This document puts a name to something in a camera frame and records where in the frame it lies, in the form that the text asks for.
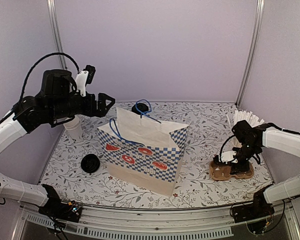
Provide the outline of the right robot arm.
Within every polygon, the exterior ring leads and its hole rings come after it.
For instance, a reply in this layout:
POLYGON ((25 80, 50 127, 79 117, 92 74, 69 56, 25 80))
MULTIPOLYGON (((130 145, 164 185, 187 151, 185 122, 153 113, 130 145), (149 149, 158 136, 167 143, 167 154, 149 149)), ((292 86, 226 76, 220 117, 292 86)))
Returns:
MULTIPOLYGON (((283 129, 274 123, 252 127, 246 120, 237 122, 231 129, 241 143, 234 159, 237 167, 245 166, 249 159, 262 152, 262 148, 279 150, 300 158, 300 133, 283 129)), ((274 202, 300 196, 300 175, 265 187, 253 195, 248 213, 259 218, 274 202)))

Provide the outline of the stack of white paper cups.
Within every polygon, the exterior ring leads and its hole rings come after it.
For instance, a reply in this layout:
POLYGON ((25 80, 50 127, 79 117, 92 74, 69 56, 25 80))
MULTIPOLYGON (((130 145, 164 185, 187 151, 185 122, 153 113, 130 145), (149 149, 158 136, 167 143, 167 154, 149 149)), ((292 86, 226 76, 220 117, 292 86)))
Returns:
POLYGON ((70 137, 75 141, 80 141, 83 137, 83 129, 81 126, 81 120, 78 116, 75 116, 74 119, 68 120, 63 124, 65 130, 68 132, 70 137))

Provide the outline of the brown cardboard cup carrier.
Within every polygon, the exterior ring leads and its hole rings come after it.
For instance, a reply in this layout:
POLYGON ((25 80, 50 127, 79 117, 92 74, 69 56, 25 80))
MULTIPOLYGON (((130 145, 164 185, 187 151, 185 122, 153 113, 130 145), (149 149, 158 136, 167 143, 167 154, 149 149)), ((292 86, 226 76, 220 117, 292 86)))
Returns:
POLYGON ((231 173, 232 167, 228 164, 215 164, 213 161, 209 163, 209 175, 214 181, 228 181, 235 179, 250 179, 254 176, 254 168, 249 163, 249 170, 242 173, 231 173))

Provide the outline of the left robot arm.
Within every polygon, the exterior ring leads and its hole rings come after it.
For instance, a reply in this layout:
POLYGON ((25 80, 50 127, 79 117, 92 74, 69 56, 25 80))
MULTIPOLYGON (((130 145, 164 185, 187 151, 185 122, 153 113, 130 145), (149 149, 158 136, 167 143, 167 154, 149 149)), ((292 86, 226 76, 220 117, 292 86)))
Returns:
MULTIPOLYGON (((96 69, 87 65, 78 70, 76 77, 64 69, 46 70, 38 94, 25 96, 30 74, 43 60, 55 56, 50 53, 41 57, 28 71, 17 103, 0 120, 0 154, 16 140, 30 134, 39 126, 52 128, 73 121, 76 115, 102 118, 115 104, 115 99, 105 93, 87 93, 96 69)), ((50 185, 31 185, 11 179, 0 173, 0 198, 16 200, 45 208, 53 217, 64 213, 56 190, 50 185)))

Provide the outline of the checkered paper takeout bag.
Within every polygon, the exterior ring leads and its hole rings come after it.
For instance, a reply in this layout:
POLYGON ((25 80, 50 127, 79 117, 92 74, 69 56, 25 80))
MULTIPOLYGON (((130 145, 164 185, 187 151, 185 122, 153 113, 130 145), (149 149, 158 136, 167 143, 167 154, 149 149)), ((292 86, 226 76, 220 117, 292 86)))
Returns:
POLYGON ((185 153, 188 124, 159 120, 147 113, 116 108, 116 117, 97 133, 109 173, 149 191, 171 196, 185 153))

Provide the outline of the black plastic cup lid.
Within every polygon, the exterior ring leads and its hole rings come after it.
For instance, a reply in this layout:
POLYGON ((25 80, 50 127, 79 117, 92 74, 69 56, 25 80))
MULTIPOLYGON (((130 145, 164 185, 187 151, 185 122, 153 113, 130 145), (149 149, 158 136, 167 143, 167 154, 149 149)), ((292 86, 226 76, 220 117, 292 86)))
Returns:
POLYGON ((132 108, 131 111, 137 115, 146 114, 149 111, 149 107, 142 103, 136 103, 132 108))

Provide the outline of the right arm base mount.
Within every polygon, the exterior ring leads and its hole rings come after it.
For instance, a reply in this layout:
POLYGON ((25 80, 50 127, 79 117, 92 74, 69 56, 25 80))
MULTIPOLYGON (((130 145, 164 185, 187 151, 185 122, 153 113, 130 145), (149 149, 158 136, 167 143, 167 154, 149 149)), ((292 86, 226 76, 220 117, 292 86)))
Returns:
POLYGON ((267 203, 263 198, 257 197, 250 204, 231 207, 229 213, 235 223, 241 223, 271 216, 275 213, 275 210, 272 204, 267 203))

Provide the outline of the stack of black cup lids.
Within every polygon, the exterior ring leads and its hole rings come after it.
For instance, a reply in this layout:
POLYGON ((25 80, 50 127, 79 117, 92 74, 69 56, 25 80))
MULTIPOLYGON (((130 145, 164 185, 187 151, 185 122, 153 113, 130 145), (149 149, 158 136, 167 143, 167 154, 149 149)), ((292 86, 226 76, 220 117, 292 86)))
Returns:
POLYGON ((100 164, 99 158, 95 154, 90 153, 83 157, 80 167, 84 172, 92 174, 99 169, 100 164))

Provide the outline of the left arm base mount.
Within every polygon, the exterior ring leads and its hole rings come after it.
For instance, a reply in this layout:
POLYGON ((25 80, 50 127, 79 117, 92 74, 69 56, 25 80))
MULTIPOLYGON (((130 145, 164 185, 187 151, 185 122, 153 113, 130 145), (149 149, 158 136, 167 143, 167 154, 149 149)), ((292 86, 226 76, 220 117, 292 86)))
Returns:
POLYGON ((49 199, 44 206, 39 206, 38 212, 53 219, 78 223, 82 215, 82 205, 74 200, 67 203, 49 199))

